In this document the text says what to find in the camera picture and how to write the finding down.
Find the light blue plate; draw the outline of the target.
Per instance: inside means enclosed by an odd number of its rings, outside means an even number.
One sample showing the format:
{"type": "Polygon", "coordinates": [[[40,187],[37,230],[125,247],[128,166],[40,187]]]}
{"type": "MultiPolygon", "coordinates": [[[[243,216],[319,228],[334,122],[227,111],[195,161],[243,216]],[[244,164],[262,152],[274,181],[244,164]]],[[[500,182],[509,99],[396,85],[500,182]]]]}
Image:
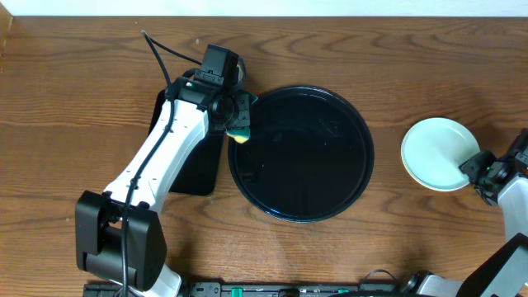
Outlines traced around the light blue plate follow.
{"type": "Polygon", "coordinates": [[[480,152],[473,134],[447,118],[417,122],[403,137],[401,159],[408,174],[433,191],[457,191],[469,184],[459,165],[480,152]]]}

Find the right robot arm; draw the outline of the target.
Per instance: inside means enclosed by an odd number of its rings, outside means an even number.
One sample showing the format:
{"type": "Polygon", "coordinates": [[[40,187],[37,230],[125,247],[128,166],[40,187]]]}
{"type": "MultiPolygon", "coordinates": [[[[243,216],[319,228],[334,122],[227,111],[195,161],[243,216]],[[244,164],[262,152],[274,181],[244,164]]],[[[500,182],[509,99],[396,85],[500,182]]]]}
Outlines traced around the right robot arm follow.
{"type": "Polygon", "coordinates": [[[517,296],[527,286],[527,129],[502,156],[484,150],[458,169],[484,202],[500,210],[504,244],[465,280],[421,271],[399,291],[411,296],[517,296]]]}

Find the green yellow sponge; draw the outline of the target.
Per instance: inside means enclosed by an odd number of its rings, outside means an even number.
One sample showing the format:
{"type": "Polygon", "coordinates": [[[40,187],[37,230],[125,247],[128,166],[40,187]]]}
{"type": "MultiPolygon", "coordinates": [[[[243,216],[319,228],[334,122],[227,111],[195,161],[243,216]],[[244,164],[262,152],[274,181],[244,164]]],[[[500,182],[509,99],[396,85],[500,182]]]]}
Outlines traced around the green yellow sponge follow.
{"type": "Polygon", "coordinates": [[[250,138],[251,105],[258,97],[250,92],[240,92],[235,99],[233,116],[226,125],[226,135],[243,144],[250,138]]]}

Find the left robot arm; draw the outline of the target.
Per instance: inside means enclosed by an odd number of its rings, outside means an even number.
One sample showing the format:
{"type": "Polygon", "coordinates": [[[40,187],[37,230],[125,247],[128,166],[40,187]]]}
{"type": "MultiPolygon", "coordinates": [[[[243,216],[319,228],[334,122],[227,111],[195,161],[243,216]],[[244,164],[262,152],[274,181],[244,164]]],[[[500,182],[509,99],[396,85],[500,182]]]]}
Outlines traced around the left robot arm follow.
{"type": "Polygon", "coordinates": [[[175,296],[181,277],[165,263],[160,214],[185,161],[210,132],[250,138],[246,69],[233,51],[209,45],[199,68],[169,81],[160,115],[125,170],[75,206],[79,269],[119,285],[117,296],[175,296]]]}

